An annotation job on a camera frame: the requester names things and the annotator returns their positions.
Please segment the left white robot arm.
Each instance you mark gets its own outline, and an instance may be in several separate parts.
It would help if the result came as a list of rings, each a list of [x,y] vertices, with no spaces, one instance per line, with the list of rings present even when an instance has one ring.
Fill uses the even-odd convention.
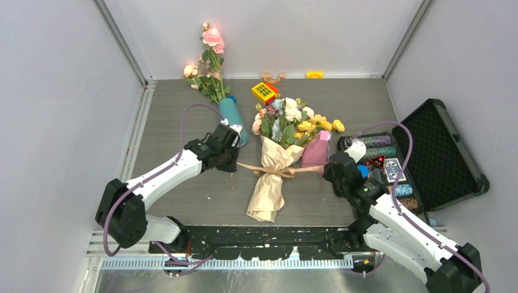
[[[183,225],[173,217],[152,216],[147,211],[179,184],[207,170],[235,172],[242,130],[240,125],[222,121],[204,139],[186,143],[174,157],[146,174],[127,182],[118,178],[108,182],[95,215],[103,229],[106,254],[116,254],[109,249],[109,239],[118,248],[150,241],[160,242],[174,253],[183,251],[188,243]]]

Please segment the paper flower bouquet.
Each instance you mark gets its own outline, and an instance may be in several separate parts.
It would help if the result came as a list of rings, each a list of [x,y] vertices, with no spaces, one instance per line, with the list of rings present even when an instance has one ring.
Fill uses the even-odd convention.
[[[252,125],[253,134],[261,139],[261,158],[257,167],[294,167],[317,133],[345,131],[340,120],[329,121],[300,99],[277,97],[268,106],[257,106],[257,110]],[[246,214],[259,222],[275,222],[277,212],[285,205],[284,179],[275,175],[259,177]]]

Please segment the tan satin ribbon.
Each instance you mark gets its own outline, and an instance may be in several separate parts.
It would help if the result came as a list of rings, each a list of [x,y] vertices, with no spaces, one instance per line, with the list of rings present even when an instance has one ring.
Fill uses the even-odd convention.
[[[324,165],[313,166],[313,167],[301,167],[301,168],[285,167],[285,168],[280,168],[280,169],[275,169],[274,167],[257,167],[257,166],[253,166],[253,165],[243,164],[241,162],[237,162],[237,165],[253,171],[254,175],[258,178],[263,175],[275,175],[275,176],[279,176],[281,178],[294,178],[298,173],[303,173],[303,172],[318,173],[318,172],[324,171]]]

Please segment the teal ceramic vase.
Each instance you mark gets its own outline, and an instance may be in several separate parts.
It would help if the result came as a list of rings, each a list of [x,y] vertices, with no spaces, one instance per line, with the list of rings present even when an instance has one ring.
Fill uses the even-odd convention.
[[[243,147],[249,141],[249,135],[246,131],[241,114],[239,113],[237,103],[234,103],[231,99],[226,97],[219,102],[218,109],[220,114],[228,120],[230,125],[237,124],[243,126],[243,136],[240,137],[239,140],[239,145]]]

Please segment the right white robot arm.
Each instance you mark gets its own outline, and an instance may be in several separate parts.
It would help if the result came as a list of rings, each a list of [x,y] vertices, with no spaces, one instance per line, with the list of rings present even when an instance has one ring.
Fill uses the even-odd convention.
[[[394,200],[379,181],[363,178],[348,153],[333,154],[323,177],[357,211],[357,220],[348,226],[352,248],[369,247],[387,255],[419,278],[428,292],[474,292],[486,284],[473,245],[458,245]]]

